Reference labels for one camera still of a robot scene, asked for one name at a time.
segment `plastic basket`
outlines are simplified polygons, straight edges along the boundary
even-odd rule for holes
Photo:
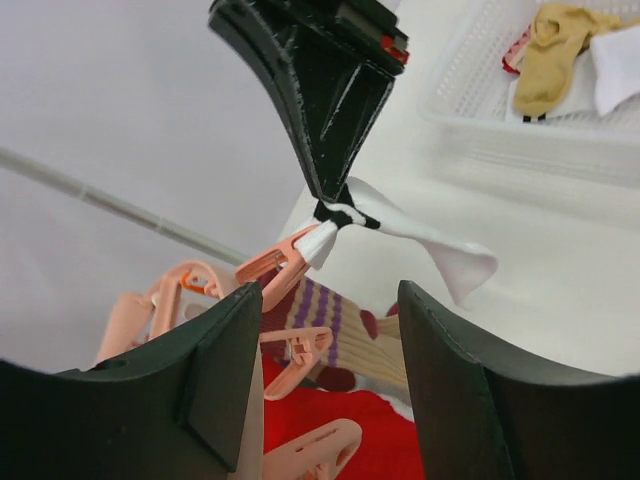
[[[515,77],[502,70],[502,56],[544,3],[479,0],[428,72],[419,114],[450,127],[443,137],[447,145],[479,160],[640,186],[640,97],[604,118],[593,112],[542,124],[504,121]],[[640,15],[640,0],[567,3],[623,19]]]

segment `red cloth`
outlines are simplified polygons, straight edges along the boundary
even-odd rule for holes
[[[265,385],[282,371],[264,355],[262,366]],[[415,424],[373,392],[296,388],[282,400],[265,401],[264,407],[265,453],[325,423],[348,418],[362,428],[362,444],[339,480],[424,480]]]

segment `black and white sock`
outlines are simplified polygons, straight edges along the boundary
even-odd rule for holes
[[[487,248],[458,241],[410,217],[371,185],[355,177],[347,179],[337,203],[318,202],[313,219],[305,227],[311,224],[318,226],[294,246],[313,268],[322,268],[341,228],[359,225],[423,245],[456,304],[486,282],[498,268],[497,258]]]

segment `black robotic arm part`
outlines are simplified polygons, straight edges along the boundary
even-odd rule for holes
[[[376,0],[216,0],[209,25],[253,69],[311,193],[333,203],[409,53]]]

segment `laundry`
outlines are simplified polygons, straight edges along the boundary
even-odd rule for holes
[[[277,275],[273,270],[259,281],[267,284]],[[320,362],[329,367],[312,377],[319,386],[329,385],[333,391],[348,391],[355,386],[355,377],[349,378],[344,370],[370,377],[390,385],[407,387],[402,357],[392,343],[384,341],[377,329],[378,320],[351,300],[324,285],[303,277],[269,312],[263,312],[261,331],[288,330],[305,327],[329,327],[333,343]],[[262,352],[275,358],[286,358],[284,342],[267,343]]]
[[[540,7],[531,24],[531,40],[515,89],[514,108],[531,118],[552,110],[566,97],[574,61],[589,47],[592,38],[638,22],[640,18],[623,22],[617,15],[562,3]]]
[[[505,72],[520,75],[520,70],[524,63],[524,52],[530,40],[531,25],[527,27],[525,32],[509,47],[507,53],[502,57],[502,69]]]
[[[597,73],[595,106],[604,116],[640,93],[640,26],[598,35],[591,51]]]
[[[591,50],[586,50],[576,59],[573,66],[573,79],[567,96],[541,117],[532,118],[522,115],[515,109],[513,99],[520,81],[521,79],[514,80],[509,85],[509,91],[507,93],[508,104],[505,113],[505,120],[507,122],[536,123],[551,118],[570,115],[572,113],[593,112],[596,110],[594,100],[596,90],[596,69],[593,64]]]
[[[318,226],[294,246],[315,269],[322,267],[338,231],[347,225],[419,242],[431,255],[451,298],[458,305],[498,269],[498,259],[489,249],[458,241],[410,217],[371,185],[355,177],[347,179],[337,203],[318,202],[313,218],[303,227],[309,225]]]
[[[265,355],[262,366],[267,385],[281,367]],[[332,393],[298,387],[282,400],[264,403],[264,451],[336,418],[346,418],[362,428],[362,443],[340,480],[423,480],[416,426],[402,414],[373,392]]]

